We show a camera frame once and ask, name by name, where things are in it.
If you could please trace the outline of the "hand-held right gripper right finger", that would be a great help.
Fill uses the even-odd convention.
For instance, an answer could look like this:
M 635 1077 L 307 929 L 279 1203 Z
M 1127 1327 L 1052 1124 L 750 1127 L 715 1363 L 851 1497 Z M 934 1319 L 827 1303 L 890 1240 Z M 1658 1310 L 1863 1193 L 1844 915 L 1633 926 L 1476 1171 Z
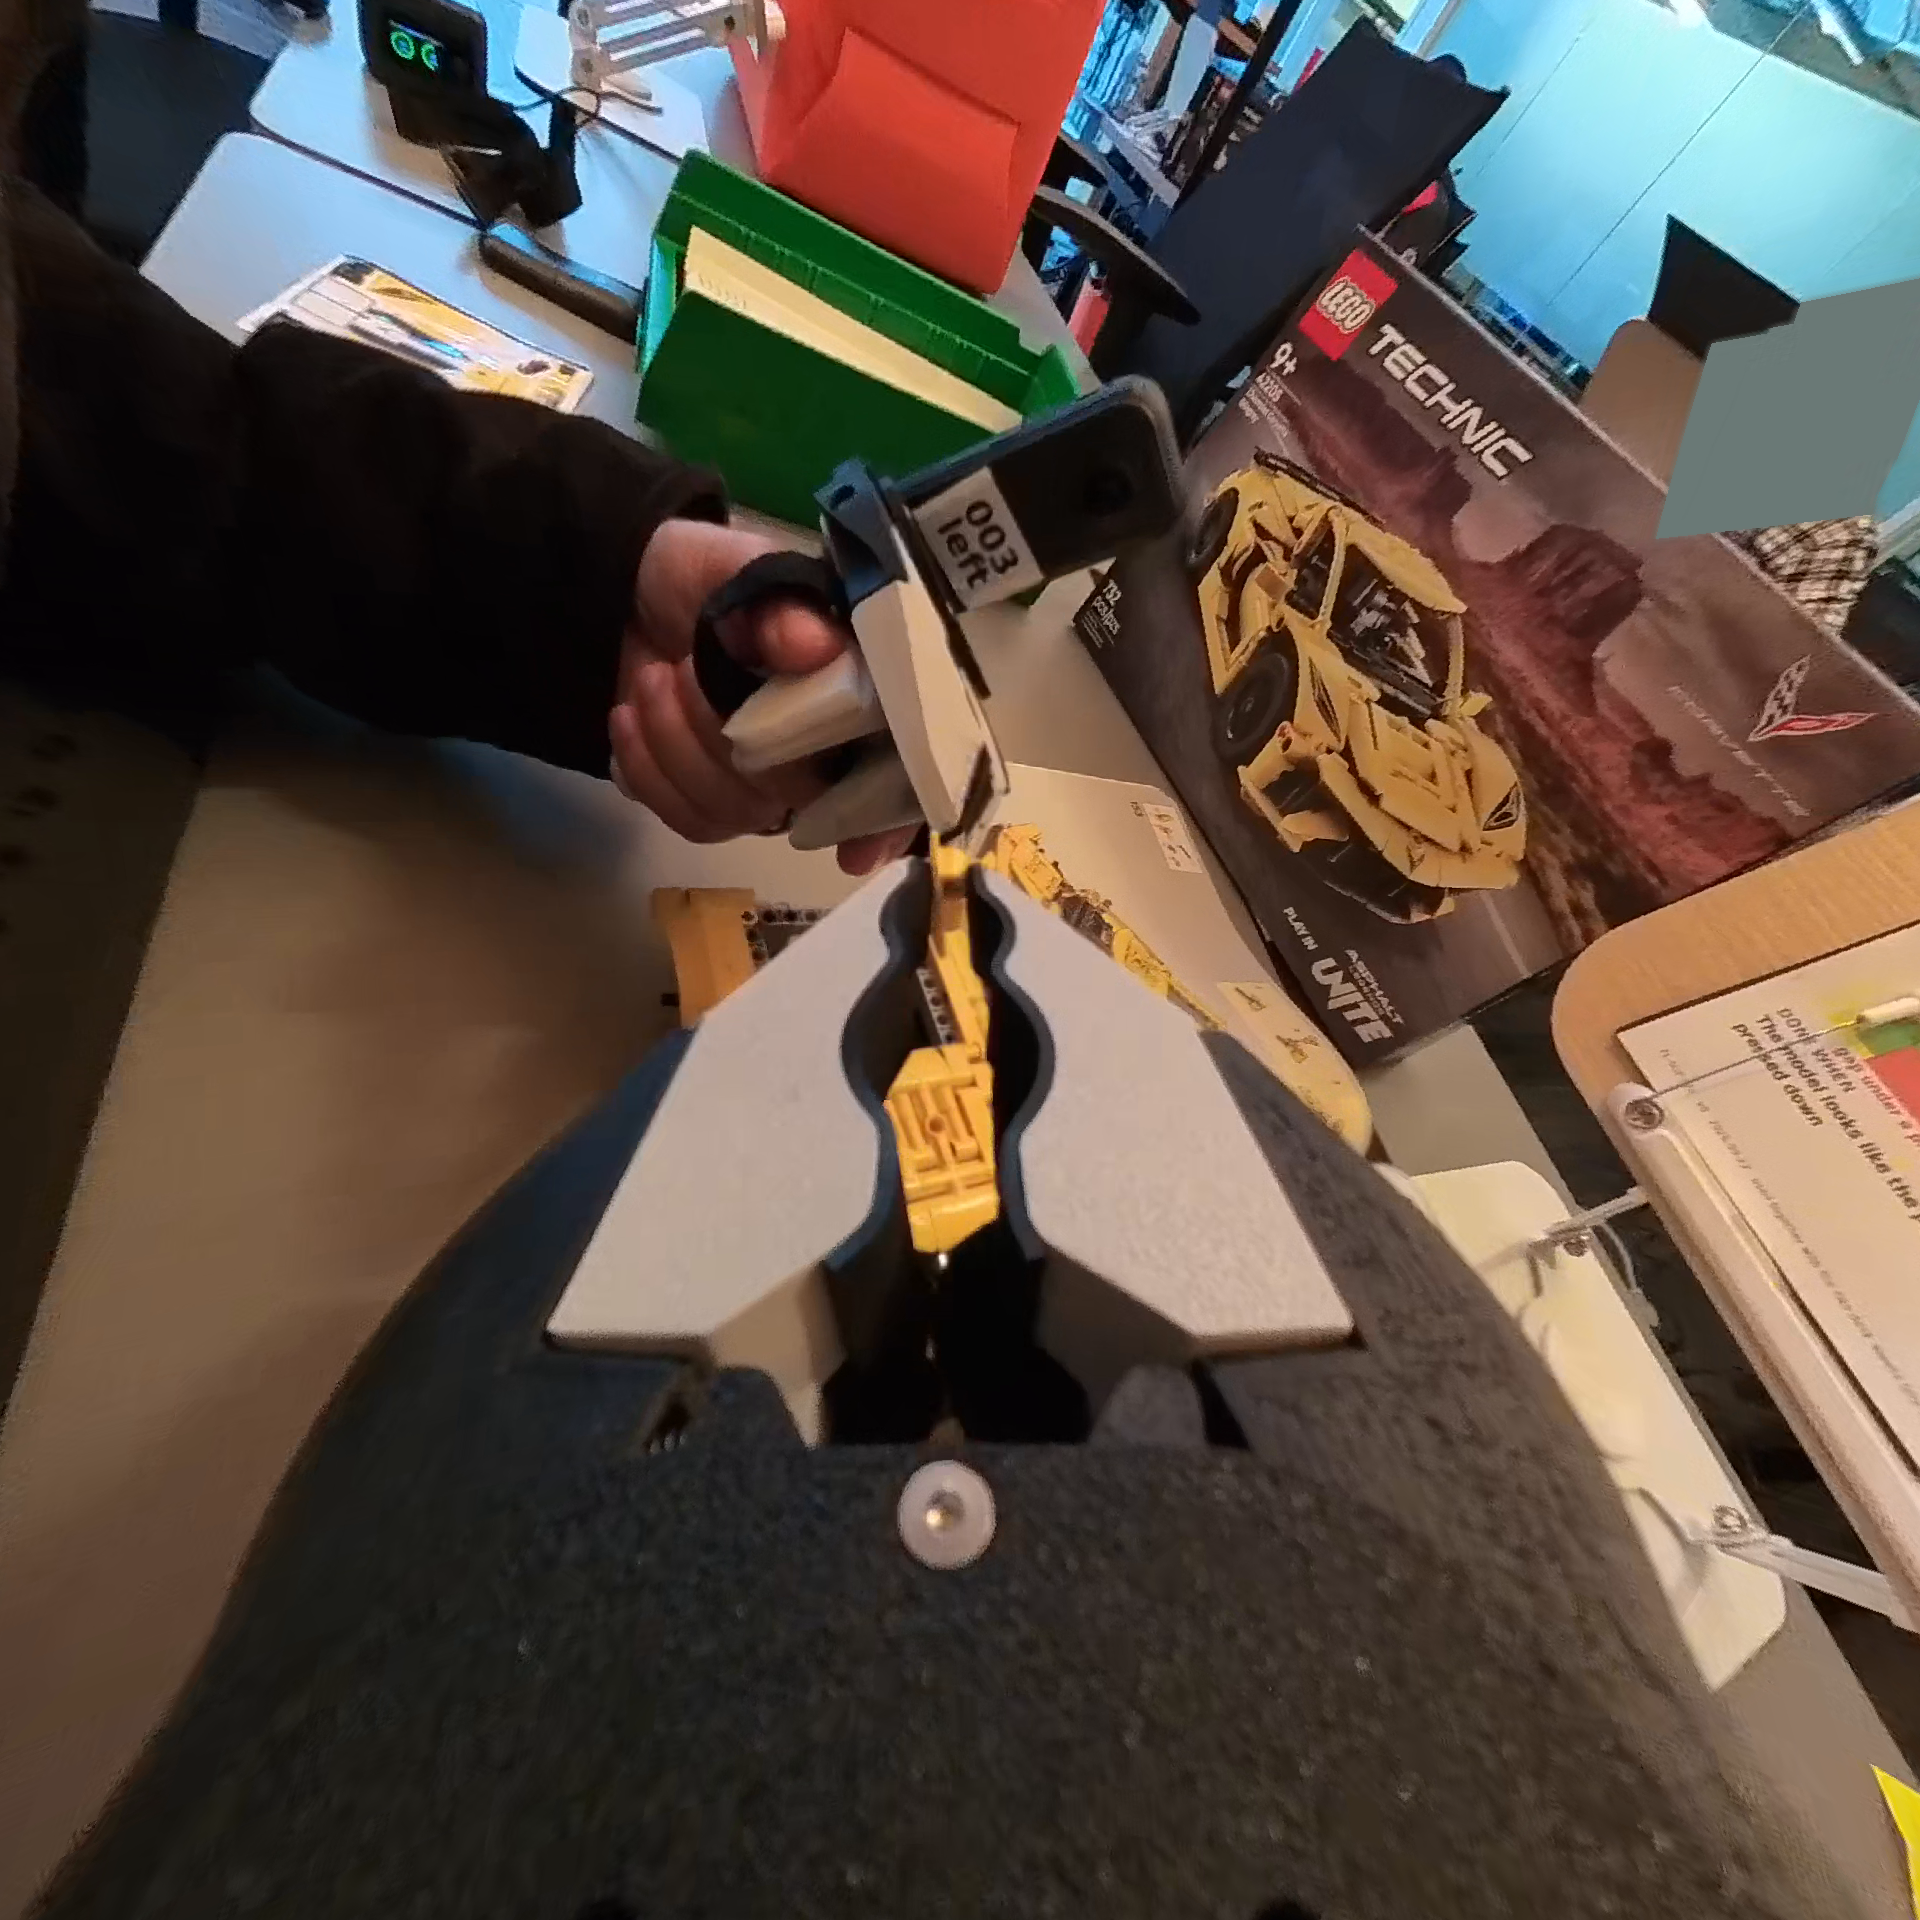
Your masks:
M 1329 1353 L 1355 1335 L 1236 1099 L 1245 1046 L 1198 1027 L 975 870 L 1002 1209 L 1037 1271 L 1031 1337 L 1099 1414 L 1141 1369 Z

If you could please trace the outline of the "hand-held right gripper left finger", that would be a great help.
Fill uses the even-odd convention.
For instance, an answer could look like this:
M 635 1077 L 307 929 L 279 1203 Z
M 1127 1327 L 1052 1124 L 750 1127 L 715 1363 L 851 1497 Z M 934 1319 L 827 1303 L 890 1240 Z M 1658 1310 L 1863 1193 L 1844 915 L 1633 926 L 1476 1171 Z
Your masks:
M 882 869 L 678 1033 L 654 1116 L 547 1319 L 570 1353 L 772 1380 L 802 1441 L 847 1353 L 827 1261 L 899 1193 L 847 1039 L 906 982 L 926 869 Z

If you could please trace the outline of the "instruction booklet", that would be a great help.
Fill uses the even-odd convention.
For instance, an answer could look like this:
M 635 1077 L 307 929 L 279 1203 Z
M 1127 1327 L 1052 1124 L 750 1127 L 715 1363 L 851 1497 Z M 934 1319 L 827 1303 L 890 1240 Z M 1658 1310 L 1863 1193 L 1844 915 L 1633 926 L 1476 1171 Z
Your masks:
M 1180 806 L 1150 784 L 1037 765 L 1013 764 L 1009 780 L 975 862 L 1198 1027 L 1236 1038 L 1366 1155 L 1377 1124 L 1355 1071 L 1236 924 Z

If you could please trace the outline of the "yellow brick model car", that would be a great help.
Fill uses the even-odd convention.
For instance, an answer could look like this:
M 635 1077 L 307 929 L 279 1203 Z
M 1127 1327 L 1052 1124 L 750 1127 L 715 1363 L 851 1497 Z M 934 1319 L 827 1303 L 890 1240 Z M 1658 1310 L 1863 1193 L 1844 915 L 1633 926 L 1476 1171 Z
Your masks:
M 759 900 L 746 887 L 663 887 L 651 891 L 651 915 L 676 980 L 671 1004 L 691 1027 L 822 920 L 825 908 Z M 991 1008 L 972 929 L 946 943 L 926 937 L 917 980 L 921 1045 L 895 1071 L 885 1110 L 909 1238 L 945 1263 L 1002 1211 Z

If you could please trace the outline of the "person's left forearm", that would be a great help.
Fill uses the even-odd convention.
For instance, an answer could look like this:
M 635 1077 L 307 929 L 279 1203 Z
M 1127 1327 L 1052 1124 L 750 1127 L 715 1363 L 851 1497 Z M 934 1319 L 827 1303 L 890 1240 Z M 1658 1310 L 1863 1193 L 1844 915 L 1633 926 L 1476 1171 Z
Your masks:
M 349 718 L 609 764 L 622 632 L 717 479 L 364 343 L 245 343 L 4 181 L 9 680 L 178 713 L 255 665 Z

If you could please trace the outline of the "person's left hand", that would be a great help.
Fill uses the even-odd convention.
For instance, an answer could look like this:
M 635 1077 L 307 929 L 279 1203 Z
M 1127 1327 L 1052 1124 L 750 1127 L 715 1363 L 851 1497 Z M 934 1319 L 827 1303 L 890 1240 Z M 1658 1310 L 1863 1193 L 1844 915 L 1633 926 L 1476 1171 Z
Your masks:
M 697 846 L 783 837 L 787 815 L 822 790 L 797 764 L 742 775 L 687 662 L 707 599 L 772 550 L 778 542 L 748 527 L 668 519 L 638 565 L 609 718 L 613 781 Z M 830 665 L 854 632 L 817 607 L 775 600 L 722 622 L 719 638 L 756 673 L 790 679 Z M 836 862 L 847 875 L 866 875 L 913 853 L 919 837 L 917 828 L 858 837 L 839 844 Z

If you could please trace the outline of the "green plastic bin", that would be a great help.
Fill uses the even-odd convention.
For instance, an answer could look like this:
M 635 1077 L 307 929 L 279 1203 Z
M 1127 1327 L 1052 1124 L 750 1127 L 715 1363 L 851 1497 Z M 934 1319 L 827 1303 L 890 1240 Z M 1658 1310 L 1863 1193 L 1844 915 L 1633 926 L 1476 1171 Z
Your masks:
M 1058 343 L 700 150 L 646 277 L 635 419 L 769 519 L 812 525 L 851 459 L 906 477 L 1084 390 Z

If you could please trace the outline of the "black office chair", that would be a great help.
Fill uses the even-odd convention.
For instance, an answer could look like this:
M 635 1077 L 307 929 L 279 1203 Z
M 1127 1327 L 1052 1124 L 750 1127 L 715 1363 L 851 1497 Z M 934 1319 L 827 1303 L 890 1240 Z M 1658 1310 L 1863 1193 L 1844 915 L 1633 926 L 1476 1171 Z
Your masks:
M 1361 23 L 1150 239 L 1052 183 L 1022 238 L 1063 233 L 1101 269 L 1111 303 L 1093 372 L 1155 380 L 1186 448 L 1353 239 L 1436 183 L 1506 95 Z

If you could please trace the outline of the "orange plastic tote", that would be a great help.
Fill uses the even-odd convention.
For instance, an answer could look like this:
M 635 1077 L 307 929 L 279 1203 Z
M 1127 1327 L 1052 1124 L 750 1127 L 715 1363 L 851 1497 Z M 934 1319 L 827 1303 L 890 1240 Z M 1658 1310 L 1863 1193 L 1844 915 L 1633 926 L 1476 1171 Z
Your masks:
M 1101 1 L 782 1 L 731 43 L 761 181 L 978 296 L 1013 263 Z

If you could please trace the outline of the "black toy car set box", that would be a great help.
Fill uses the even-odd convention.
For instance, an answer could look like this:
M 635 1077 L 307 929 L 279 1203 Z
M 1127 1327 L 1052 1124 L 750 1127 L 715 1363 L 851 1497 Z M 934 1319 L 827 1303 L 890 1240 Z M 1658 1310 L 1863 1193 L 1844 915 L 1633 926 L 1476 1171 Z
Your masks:
M 1077 638 L 1355 1068 L 1916 781 L 1916 701 L 1366 230 L 1186 484 Z

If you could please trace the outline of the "white printed sheet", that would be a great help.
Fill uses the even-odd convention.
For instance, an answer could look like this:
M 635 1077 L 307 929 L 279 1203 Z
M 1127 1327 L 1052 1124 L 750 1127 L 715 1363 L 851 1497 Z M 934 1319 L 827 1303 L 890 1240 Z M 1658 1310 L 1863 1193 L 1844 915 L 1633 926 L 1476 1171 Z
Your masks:
M 1917 926 L 1618 1041 L 1889 1436 L 1917 1451 Z

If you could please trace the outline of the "yellow sticker sheet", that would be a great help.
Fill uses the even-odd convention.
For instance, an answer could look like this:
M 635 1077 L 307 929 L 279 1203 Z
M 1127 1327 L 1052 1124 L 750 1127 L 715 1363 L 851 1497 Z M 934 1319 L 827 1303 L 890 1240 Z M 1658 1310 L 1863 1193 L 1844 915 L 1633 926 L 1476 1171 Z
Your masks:
M 591 369 L 526 343 L 362 256 L 337 256 L 236 321 L 239 339 L 300 324 L 386 351 L 460 392 L 486 392 L 578 414 Z

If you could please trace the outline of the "checkered cloth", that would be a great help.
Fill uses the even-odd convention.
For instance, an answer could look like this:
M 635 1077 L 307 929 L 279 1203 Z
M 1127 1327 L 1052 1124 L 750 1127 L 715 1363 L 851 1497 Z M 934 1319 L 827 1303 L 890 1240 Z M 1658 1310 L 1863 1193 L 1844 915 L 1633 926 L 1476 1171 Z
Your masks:
M 1869 513 L 1765 525 L 1726 540 L 1833 638 L 1881 565 L 1881 527 Z

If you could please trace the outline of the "black device green lights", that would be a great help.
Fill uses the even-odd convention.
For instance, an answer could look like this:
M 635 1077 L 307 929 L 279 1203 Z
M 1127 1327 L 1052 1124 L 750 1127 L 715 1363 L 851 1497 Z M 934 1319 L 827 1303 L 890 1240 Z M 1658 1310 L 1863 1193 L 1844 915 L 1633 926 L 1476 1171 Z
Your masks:
M 547 132 L 537 135 L 524 116 L 531 108 L 490 86 L 490 23 L 478 7 L 358 1 L 356 36 L 396 132 L 442 155 L 482 229 L 519 217 L 541 230 L 583 205 L 575 149 L 586 102 L 537 92 L 533 104 L 547 104 Z

